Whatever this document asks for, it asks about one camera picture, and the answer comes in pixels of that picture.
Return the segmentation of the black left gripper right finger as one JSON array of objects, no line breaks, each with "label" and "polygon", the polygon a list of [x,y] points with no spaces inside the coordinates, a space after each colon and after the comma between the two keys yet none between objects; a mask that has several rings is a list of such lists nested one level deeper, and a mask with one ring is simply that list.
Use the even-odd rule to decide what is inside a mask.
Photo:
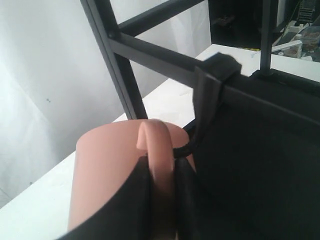
[{"label": "black left gripper right finger", "polygon": [[176,220],[180,240],[211,240],[214,206],[188,160],[175,161]]}]

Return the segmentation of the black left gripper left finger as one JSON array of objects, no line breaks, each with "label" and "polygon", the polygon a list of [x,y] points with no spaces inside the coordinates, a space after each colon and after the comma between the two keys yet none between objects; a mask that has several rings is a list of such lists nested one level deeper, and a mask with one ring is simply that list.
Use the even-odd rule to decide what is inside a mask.
[{"label": "black left gripper left finger", "polygon": [[151,176],[148,158],[140,157],[127,180],[93,216],[61,240],[148,240]]}]

